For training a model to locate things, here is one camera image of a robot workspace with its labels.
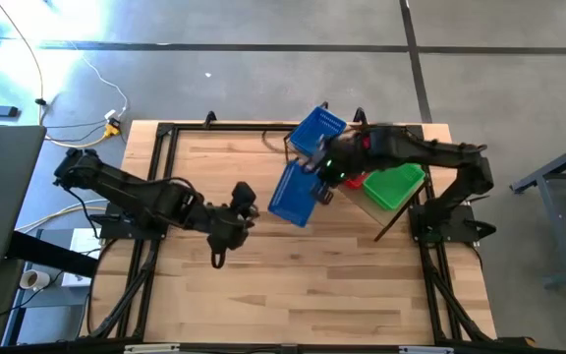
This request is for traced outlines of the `black desk beam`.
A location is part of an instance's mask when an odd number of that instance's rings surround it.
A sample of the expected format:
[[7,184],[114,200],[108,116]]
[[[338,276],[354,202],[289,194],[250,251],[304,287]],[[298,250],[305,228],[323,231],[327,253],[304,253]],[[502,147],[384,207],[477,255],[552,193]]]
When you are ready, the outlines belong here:
[[33,264],[50,266],[84,277],[93,277],[98,266],[98,260],[95,258],[53,245],[18,231],[12,234],[5,256],[8,259],[18,259]]

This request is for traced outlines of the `black aluminium rig frame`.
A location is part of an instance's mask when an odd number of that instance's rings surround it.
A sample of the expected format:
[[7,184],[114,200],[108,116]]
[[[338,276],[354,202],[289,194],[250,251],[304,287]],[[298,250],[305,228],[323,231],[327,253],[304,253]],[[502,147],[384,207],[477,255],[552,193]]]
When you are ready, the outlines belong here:
[[178,354],[399,354],[399,346],[451,347],[455,354],[527,354],[495,337],[475,253],[448,245],[432,261],[451,278],[483,340],[453,329],[445,301],[429,303],[421,248],[406,214],[383,226],[338,190],[297,227],[267,210],[284,167],[288,123],[141,121],[123,168],[140,177],[179,175],[220,202],[237,181],[251,185],[260,217],[245,245],[211,266],[204,238],[171,229],[131,308],[98,347],[179,344]]

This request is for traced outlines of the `white box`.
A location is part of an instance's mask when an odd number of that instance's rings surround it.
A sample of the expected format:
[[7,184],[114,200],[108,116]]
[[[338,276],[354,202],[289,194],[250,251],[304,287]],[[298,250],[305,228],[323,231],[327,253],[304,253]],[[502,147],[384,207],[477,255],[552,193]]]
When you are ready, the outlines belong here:
[[[101,251],[101,241],[94,237],[91,228],[77,228],[73,231],[70,250],[97,260]],[[65,272],[61,285],[63,287],[90,286],[90,278]]]

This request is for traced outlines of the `white frame label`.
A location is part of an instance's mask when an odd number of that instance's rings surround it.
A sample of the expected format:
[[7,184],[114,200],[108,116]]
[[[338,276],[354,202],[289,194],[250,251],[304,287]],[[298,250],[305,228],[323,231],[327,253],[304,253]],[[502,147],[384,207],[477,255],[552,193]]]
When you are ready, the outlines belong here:
[[438,346],[399,346],[399,354],[455,354],[451,347]]
[[179,344],[148,343],[126,345],[123,354],[173,354],[179,352]]

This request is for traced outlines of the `blue plastic slotted basket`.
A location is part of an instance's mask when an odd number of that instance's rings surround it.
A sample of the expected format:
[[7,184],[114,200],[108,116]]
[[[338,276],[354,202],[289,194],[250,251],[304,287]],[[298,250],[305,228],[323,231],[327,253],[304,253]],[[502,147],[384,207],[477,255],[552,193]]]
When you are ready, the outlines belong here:
[[347,123],[327,109],[317,106],[292,132],[289,142],[304,155],[312,155],[321,138],[340,135]]
[[307,172],[298,160],[286,165],[269,202],[268,211],[304,228],[317,203],[313,195],[322,182]]

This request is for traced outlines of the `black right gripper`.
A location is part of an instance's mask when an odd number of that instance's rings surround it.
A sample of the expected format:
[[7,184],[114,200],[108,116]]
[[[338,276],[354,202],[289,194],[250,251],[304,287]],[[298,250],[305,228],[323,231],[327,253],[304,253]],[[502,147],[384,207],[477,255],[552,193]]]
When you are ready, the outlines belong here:
[[327,206],[333,199],[329,187],[336,187],[345,180],[356,179],[367,174],[365,166],[369,148],[368,138],[330,138],[321,143],[305,163],[306,172],[317,172],[322,168],[322,181],[315,184],[311,195],[320,204]]

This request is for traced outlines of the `green plastic slotted basket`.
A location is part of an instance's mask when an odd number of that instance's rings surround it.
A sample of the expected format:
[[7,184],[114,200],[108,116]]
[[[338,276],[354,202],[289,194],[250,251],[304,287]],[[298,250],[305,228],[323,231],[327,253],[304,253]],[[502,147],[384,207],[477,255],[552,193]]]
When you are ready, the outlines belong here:
[[363,187],[366,195],[379,207],[395,210],[417,190],[424,179],[425,173],[419,165],[406,163],[370,173]]

